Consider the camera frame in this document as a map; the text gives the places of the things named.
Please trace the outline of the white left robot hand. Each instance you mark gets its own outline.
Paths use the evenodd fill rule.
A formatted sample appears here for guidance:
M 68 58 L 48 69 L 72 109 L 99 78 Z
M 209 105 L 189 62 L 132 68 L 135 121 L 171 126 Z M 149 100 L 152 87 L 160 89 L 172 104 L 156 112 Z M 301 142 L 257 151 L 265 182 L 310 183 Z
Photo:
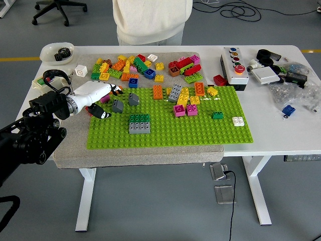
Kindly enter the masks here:
M 111 113 L 103 110 L 96 104 L 101 98 L 112 92 L 114 95 L 123 94 L 121 88 L 115 84 L 103 83 L 99 81 L 87 81 L 85 84 L 74 90 L 75 95 L 70 95 L 70 115 L 78 114 L 83 107 L 87 107 L 88 112 L 99 119 L 111 117 Z

